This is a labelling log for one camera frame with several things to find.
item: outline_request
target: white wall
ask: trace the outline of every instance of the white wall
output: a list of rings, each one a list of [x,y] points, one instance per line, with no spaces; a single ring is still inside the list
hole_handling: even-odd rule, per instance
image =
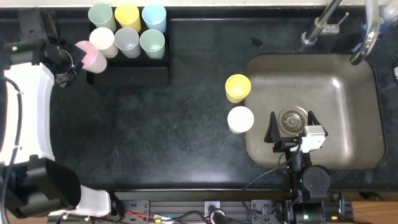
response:
[[[385,5],[391,0],[379,0]],[[159,3],[165,6],[319,6],[327,5],[331,0],[0,0],[0,7],[87,7],[98,2],[117,6],[124,2],[133,2],[138,6]],[[364,0],[343,0],[342,6],[363,5]]]

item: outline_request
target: sink drain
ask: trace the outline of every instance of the sink drain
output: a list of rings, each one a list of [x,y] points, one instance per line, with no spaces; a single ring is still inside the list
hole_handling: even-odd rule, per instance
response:
[[[295,135],[305,126],[307,112],[298,106],[284,109],[279,115],[279,126],[289,135]]]

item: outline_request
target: faucet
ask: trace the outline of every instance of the faucet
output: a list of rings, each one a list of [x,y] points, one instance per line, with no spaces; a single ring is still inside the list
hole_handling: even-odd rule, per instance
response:
[[[323,28],[326,27],[327,21],[333,12],[336,10],[342,0],[332,0],[326,7],[322,15],[315,19],[310,30],[302,34],[302,42],[307,45],[313,45],[321,34]],[[355,50],[349,62],[352,65],[357,65],[362,62],[372,50],[379,35],[379,3],[378,0],[365,0],[366,9],[366,35],[364,41]]]

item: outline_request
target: sink basin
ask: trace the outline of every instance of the sink basin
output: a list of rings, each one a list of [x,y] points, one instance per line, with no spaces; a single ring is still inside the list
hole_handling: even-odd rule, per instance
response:
[[[314,165],[331,169],[377,166],[385,153],[376,82],[371,66],[354,66],[350,55],[261,55],[245,71],[252,85],[244,104],[254,114],[246,149],[264,167],[278,165],[280,153],[264,142],[272,111],[281,136],[301,133],[313,111],[328,131]]]

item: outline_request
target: wooden floor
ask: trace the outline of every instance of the wooden floor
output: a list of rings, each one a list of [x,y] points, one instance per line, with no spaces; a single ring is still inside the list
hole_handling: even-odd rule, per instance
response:
[[[398,223],[398,202],[353,202],[355,221],[371,224]],[[20,220],[9,214],[11,224],[45,224],[46,218]]]

